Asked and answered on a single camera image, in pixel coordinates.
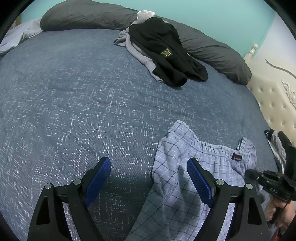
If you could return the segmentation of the person's right hand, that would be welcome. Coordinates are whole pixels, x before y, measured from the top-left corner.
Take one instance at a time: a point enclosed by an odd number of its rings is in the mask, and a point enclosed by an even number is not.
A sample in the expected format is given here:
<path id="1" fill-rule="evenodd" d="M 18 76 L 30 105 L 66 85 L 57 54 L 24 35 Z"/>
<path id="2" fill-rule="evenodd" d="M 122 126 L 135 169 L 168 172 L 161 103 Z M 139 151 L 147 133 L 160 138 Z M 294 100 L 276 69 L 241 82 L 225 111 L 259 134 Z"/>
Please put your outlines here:
<path id="1" fill-rule="evenodd" d="M 295 201 L 286 203 L 274 198 L 273 203 L 276 207 L 281 208 L 281 213 L 278 215 L 275 224 L 281 231 L 286 231 L 295 216 Z"/>

